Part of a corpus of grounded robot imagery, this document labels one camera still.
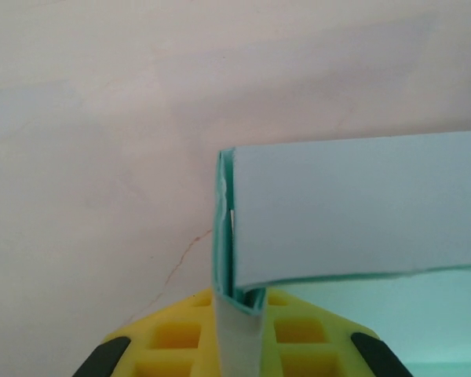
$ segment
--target light blue paper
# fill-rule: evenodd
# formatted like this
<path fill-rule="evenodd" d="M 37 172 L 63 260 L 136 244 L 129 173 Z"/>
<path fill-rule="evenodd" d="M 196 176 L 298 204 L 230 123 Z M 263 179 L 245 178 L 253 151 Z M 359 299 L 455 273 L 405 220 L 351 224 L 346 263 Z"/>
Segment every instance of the light blue paper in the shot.
<path fill-rule="evenodd" d="M 418 375 L 433 375 L 442 364 L 471 365 L 471 132 L 223 151 L 213 259 L 214 290 L 224 303 L 217 322 L 225 327 L 243 313 L 230 332 L 251 329 L 240 344 L 261 340 L 256 319 L 263 317 L 265 287 L 315 281 L 308 291 L 288 289 L 373 328 Z M 394 295 L 410 298 L 401 300 L 407 312 L 400 311 L 407 325 L 416 321 L 410 329 L 401 326 L 397 306 L 367 306 L 383 306 L 391 286 L 404 280 L 410 283 Z M 365 297 L 350 295 L 360 287 Z M 420 296 L 429 305 L 419 307 L 423 292 L 433 300 Z M 408 336 L 422 339 L 423 347 L 413 347 L 419 353 Z M 228 340 L 220 332 L 218 338 Z M 225 342 L 221 359 L 243 363 L 245 347 L 237 344 Z M 247 361 L 252 375 L 258 359 Z"/>

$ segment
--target white wall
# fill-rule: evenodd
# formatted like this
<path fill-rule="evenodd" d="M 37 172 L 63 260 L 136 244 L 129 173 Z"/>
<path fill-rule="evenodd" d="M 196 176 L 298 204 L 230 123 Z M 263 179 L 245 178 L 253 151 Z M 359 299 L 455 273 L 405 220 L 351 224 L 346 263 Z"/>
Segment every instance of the white wall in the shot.
<path fill-rule="evenodd" d="M 471 1 L 0 1 L 0 376 L 210 283 L 220 148 L 471 129 Z"/>

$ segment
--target light blue foam sheet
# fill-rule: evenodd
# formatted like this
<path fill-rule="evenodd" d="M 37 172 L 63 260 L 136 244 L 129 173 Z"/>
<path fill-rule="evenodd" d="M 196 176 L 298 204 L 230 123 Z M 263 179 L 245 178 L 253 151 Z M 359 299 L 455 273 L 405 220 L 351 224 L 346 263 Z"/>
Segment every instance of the light blue foam sheet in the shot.
<path fill-rule="evenodd" d="M 287 283 L 373 328 L 416 377 L 471 377 L 471 132 L 222 151 L 213 252 L 217 302 L 244 313 L 218 331 L 222 364 L 246 360 L 234 336 L 260 342 L 238 329 Z"/>
<path fill-rule="evenodd" d="M 236 287 L 471 266 L 471 132 L 233 158 Z"/>

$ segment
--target teal foam edge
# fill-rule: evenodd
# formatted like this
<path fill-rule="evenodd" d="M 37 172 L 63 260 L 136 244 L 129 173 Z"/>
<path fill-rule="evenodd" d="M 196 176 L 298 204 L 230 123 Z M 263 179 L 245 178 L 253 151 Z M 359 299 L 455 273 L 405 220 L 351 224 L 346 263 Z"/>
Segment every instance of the teal foam edge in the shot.
<path fill-rule="evenodd" d="M 423 273 L 441 273 L 443 271 L 471 271 L 471 265 L 453 265 L 450 267 L 436 267 L 434 269 L 423 269 L 411 273 L 350 273 L 342 275 L 324 275 L 324 276 L 308 276 L 300 279 L 282 279 L 273 280 L 271 285 L 286 285 L 299 283 L 321 283 L 349 280 L 381 280 L 381 279 L 397 279 L 399 277 L 421 275 Z"/>
<path fill-rule="evenodd" d="M 233 156 L 234 148 L 218 154 L 215 180 L 213 224 L 212 285 L 216 295 L 242 312 L 259 316 L 264 308 L 266 289 L 243 290 L 235 287 L 234 238 L 231 211 L 234 210 Z"/>

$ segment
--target foam board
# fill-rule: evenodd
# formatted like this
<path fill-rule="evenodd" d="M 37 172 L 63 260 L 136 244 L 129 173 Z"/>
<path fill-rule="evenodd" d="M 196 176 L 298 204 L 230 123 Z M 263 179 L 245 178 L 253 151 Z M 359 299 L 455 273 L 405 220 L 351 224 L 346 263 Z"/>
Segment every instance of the foam board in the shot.
<path fill-rule="evenodd" d="M 451 325 L 450 316 L 440 315 L 447 297 L 471 291 L 467 275 L 457 280 L 467 284 L 455 290 L 441 291 L 433 283 L 448 272 L 471 271 L 471 132 L 229 149 L 218 161 L 216 208 L 213 285 L 224 377 L 258 376 L 269 285 L 340 283 L 329 300 L 321 294 L 312 300 L 335 306 L 352 290 L 342 282 L 425 274 L 422 281 L 435 290 L 428 294 L 443 303 L 427 318 L 434 316 L 441 328 Z M 418 280 L 404 287 L 409 296 L 422 288 Z M 377 291 L 369 290 L 368 299 Z M 353 299 L 346 305 L 356 304 Z M 371 309 L 372 318 L 380 320 L 380 311 Z M 471 318 L 469 312 L 471 302 L 456 310 L 454 334 L 461 332 L 461 320 Z M 418 319 L 418 310 L 412 313 Z M 394 339 L 405 345 L 405 328 L 397 318 L 392 325 Z M 411 361 L 471 363 L 471 321 L 465 331 L 466 336 L 447 339 L 445 331 L 434 339 L 434 344 L 459 340 L 445 350 L 448 354 L 436 348 L 440 355 L 431 350 Z"/>

